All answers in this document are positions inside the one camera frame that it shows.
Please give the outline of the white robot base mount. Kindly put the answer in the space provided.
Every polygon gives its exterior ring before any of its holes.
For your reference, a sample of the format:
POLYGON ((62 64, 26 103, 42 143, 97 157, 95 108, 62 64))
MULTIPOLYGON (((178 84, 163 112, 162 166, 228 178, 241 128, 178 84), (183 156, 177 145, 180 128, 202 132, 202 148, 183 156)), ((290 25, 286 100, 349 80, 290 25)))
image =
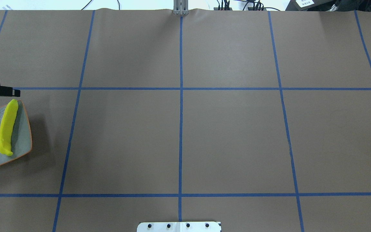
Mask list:
POLYGON ((220 222, 144 222, 139 223, 137 232, 221 232, 220 222))

